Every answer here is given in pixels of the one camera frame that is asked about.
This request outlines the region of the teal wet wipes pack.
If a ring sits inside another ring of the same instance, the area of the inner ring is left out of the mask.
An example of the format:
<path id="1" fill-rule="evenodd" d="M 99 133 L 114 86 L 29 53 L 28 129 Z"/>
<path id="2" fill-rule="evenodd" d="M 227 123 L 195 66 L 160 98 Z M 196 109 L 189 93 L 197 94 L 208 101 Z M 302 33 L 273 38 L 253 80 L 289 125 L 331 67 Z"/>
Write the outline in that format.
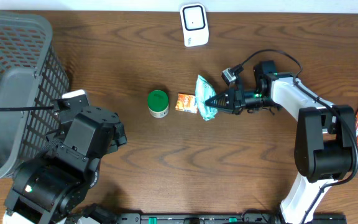
<path id="1" fill-rule="evenodd" d="M 216 108 L 212 108 L 206 105 L 206 100 L 215 95 L 216 92 L 212 85 L 208 83 L 208 81 L 201 75 L 198 75 L 195 88 L 195 98 L 198 111 L 205 121 L 214 119 L 218 112 Z"/>

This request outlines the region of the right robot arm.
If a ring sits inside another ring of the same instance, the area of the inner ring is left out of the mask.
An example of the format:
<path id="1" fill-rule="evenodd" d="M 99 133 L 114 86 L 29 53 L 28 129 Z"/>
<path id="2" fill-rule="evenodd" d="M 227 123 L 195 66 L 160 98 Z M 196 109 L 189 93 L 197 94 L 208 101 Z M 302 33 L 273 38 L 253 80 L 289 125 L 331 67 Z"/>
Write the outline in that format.
<path id="1" fill-rule="evenodd" d="M 294 160 L 298 170 L 290 192 L 270 223 L 311 223 L 326 192 L 350 181 L 358 168 L 353 109 L 321 99 L 290 72 L 278 72 L 273 61 L 254 66 L 256 88 L 246 90 L 242 65 L 227 68 L 222 78 L 229 89 L 205 101 L 206 106 L 239 115 L 283 108 L 297 122 Z"/>

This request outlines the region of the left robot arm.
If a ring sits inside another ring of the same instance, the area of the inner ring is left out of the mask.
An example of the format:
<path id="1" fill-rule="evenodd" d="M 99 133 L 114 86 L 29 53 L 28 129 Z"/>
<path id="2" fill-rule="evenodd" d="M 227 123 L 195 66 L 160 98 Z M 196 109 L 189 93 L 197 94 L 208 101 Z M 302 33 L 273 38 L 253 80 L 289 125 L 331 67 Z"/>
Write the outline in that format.
<path id="1" fill-rule="evenodd" d="M 84 106 L 62 121 L 33 159 L 13 175 L 3 223 L 60 223 L 99 179 L 103 156 L 127 143 L 117 113 Z"/>

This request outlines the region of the green lid jar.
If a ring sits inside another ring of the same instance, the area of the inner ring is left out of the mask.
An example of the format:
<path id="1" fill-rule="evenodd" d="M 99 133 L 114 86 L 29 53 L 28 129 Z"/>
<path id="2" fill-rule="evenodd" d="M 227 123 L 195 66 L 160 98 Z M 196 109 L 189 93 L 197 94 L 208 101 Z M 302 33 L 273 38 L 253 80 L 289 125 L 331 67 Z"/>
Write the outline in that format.
<path id="1" fill-rule="evenodd" d="M 147 97 L 147 106 L 154 118 L 163 118 L 169 112 L 168 95 L 162 90 L 151 91 Z"/>

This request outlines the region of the orange Kleenex tissue pack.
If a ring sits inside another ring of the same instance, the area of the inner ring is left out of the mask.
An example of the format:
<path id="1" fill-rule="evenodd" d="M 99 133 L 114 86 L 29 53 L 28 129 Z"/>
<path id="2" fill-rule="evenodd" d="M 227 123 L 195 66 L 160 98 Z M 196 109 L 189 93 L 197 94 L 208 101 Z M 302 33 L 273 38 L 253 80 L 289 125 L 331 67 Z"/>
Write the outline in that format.
<path id="1" fill-rule="evenodd" d="M 197 107 L 195 95 L 179 93 L 177 98 L 177 103 L 175 105 L 175 109 L 177 111 L 196 114 L 198 112 L 198 107 Z"/>

